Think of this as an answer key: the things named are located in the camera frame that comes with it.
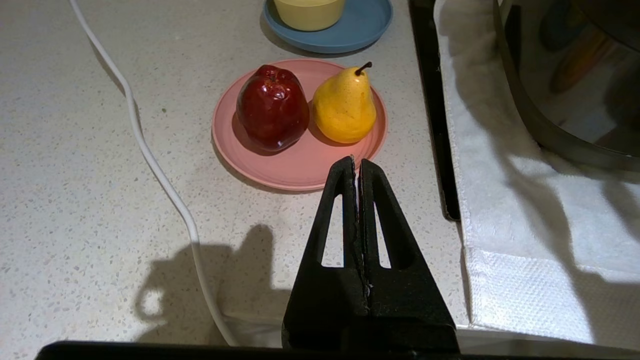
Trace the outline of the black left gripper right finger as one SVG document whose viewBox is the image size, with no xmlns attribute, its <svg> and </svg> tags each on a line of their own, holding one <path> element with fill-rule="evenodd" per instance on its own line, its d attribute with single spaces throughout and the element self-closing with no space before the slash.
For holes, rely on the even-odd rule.
<svg viewBox="0 0 640 360">
<path fill-rule="evenodd" d="M 457 329 L 386 174 L 359 167 L 366 301 L 375 342 L 393 350 L 457 350 Z"/>
</svg>

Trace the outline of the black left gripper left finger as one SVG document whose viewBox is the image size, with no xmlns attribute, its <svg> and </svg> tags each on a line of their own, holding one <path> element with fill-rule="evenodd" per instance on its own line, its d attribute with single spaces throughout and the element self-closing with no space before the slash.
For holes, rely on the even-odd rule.
<svg viewBox="0 0 640 360">
<path fill-rule="evenodd" d="M 343 267 L 322 264 L 333 205 L 342 196 Z M 368 314 L 355 162 L 350 156 L 332 164 L 310 235 L 302 253 L 285 315 L 285 349 L 341 350 L 354 321 Z"/>
</svg>

